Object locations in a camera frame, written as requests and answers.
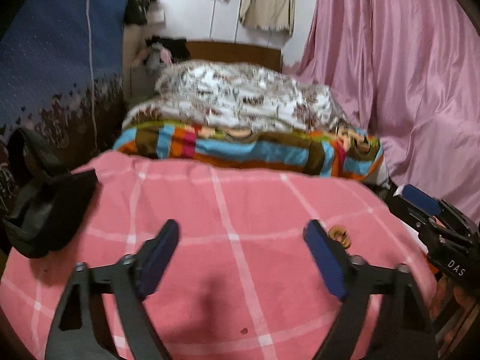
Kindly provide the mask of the colourful striped blanket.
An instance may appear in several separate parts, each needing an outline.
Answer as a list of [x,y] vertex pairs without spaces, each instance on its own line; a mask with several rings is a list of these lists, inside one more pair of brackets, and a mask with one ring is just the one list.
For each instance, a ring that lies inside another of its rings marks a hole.
[[113,148],[153,159],[194,159],[216,167],[340,177],[366,185],[389,180],[380,141],[345,124],[332,133],[274,133],[151,121],[127,127]]

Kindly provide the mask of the pink satin curtain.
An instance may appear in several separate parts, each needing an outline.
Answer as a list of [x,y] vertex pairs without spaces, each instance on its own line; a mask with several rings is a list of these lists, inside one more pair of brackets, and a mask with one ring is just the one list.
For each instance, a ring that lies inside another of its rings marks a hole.
[[479,34],[456,0],[316,0],[291,71],[381,140],[394,183],[479,219]]

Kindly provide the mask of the pink plaid bed blanket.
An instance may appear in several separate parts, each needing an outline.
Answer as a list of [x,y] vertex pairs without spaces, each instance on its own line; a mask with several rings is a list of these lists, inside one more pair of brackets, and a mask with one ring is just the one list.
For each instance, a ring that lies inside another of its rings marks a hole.
[[115,263],[168,219],[179,223],[180,243],[145,308],[175,359],[313,357],[339,302],[304,243],[311,219],[343,226],[350,253],[373,265],[408,265],[425,300],[434,295],[436,281],[419,244],[357,182],[116,151],[89,166],[99,193],[76,237],[39,260],[11,252],[1,278],[1,308],[39,359],[75,265]]

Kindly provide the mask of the wooden headboard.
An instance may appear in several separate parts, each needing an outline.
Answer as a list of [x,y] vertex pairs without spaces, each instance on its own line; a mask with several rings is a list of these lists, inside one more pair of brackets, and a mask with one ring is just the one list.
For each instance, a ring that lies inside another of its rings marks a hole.
[[187,41],[192,59],[223,63],[252,63],[275,72],[282,70],[280,49],[223,41]]

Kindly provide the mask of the white brown floral quilt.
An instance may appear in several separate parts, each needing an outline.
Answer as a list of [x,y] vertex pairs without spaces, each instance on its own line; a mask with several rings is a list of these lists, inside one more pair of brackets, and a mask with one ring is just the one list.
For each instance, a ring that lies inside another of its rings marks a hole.
[[191,60],[166,67],[154,96],[133,106],[125,128],[150,120],[252,132],[332,131],[347,117],[327,85],[304,84],[250,63]]

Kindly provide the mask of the blue patterned hanging fabric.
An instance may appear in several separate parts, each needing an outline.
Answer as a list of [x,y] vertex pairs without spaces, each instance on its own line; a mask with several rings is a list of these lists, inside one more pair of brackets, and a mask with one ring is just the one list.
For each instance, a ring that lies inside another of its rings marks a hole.
[[42,135],[70,167],[109,150],[125,116],[127,0],[27,0],[1,39],[1,141]]

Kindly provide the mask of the pile of clothes by headboard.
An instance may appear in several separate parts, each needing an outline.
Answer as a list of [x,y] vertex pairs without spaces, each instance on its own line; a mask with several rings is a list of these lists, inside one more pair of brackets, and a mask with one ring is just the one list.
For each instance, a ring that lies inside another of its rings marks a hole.
[[145,45],[141,46],[133,67],[144,66],[151,75],[160,73],[164,68],[174,63],[184,62],[191,58],[185,38],[170,38],[152,36],[145,39]]

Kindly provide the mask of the beige cloth on wall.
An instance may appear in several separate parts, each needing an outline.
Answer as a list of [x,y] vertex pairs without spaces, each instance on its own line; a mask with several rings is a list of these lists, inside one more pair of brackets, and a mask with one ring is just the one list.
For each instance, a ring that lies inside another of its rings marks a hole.
[[238,19],[247,29],[286,33],[295,30],[295,0],[241,0]]

